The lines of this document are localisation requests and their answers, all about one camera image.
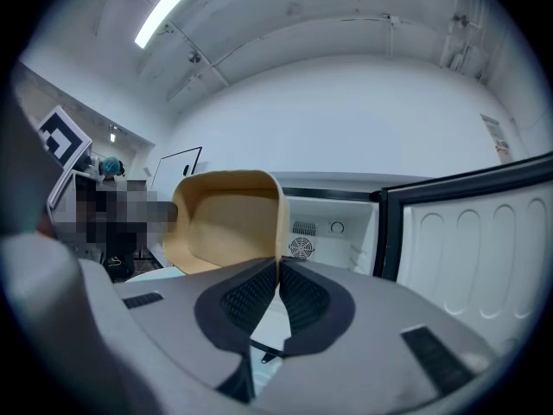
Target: air conditioning vent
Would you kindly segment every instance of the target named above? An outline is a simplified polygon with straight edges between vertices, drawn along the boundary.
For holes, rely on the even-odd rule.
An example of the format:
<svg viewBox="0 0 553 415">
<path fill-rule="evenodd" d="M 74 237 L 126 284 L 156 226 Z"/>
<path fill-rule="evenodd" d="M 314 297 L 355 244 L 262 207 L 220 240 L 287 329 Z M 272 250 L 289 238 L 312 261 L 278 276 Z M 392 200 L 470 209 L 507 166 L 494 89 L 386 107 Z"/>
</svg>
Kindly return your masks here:
<svg viewBox="0 0 553 415">
<path fill-rule="evenodd" d="M 317 234 L 317 225 L 310 221 L 294 221 L 292 233 L 314 237 Z"/>
<path fill-rule="evenodd" d="M 296 257 L 297 259 L 308 259 L 315 250 L 311 241 L 304 237 L 293 239 L 289 244 L 289 249 L 292 257 Z"/>
</svg>

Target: linear light fixture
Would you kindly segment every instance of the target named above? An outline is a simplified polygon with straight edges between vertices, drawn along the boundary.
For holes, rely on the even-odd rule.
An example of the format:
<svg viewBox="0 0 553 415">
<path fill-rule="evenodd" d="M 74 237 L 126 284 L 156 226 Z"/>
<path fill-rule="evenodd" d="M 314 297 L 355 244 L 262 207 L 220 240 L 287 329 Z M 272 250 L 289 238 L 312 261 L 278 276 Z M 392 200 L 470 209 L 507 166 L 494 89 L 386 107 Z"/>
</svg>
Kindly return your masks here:
<svg viewBox="0 0 553 415">
<path fill-rule="evenodd" d="M 150 37 L 156 32 L 157 27 L 162 24 L 165 17 L 181 0 L 160 0 L 154 10 L 151 11 L 146 22 L 140 28 L 135 43 L 142 49 L 146 47 Z"/>
</svg>

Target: cardboard container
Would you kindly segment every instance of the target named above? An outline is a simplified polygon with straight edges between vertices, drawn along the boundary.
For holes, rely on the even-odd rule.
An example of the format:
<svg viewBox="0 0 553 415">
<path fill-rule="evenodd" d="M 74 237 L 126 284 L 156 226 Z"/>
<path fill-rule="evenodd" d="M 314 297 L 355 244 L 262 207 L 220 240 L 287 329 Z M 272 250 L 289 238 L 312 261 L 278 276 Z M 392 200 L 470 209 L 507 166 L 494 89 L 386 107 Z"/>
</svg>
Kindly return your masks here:
<svg viewBox="0 0 553 415">
<path fill-rule="evenodd" d="M 261 170 L 208 172 L 182 180 L 177 220 L 163 240 L 167 259 L 186 274 L 286 253 L 289 203 Z"/>
</svg>

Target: ceiling light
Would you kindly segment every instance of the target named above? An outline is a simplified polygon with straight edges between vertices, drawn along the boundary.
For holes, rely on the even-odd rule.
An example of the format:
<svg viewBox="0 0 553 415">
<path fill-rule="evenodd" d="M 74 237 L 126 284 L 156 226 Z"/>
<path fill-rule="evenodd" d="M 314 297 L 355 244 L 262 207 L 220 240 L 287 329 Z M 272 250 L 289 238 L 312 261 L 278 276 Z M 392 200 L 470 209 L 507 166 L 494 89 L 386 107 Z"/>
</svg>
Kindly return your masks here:
<svg viewBox="0 0 553 415">
<path fill-rule="evenodd" d="M 181 0 L 160 0 L 154 10 L 149 14 L 146 22 L 141 27 L 135 39 L 135 43 L 144 48 L 150 37 L 156 32 L 157 27 L 162 24 L 165 17 Z"/>
</svg>

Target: person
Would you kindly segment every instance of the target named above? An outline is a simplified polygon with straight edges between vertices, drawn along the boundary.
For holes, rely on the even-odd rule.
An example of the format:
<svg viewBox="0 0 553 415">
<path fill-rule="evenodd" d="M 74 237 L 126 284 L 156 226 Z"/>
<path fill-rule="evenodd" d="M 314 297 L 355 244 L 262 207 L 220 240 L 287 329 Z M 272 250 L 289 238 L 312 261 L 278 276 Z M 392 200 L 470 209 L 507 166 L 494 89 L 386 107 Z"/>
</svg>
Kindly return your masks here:
<svg viewBox="0 0 553 415">
<path fill-rule="evenodd" d="M 124 167 L 121 160 L 114 156 L 108 156 L 104 161 L 97 156 L 91 156 L 83 172 L 97 182 L 109 182 L 113 181 L 115 176 L 124 176 Z"/>
</svg>

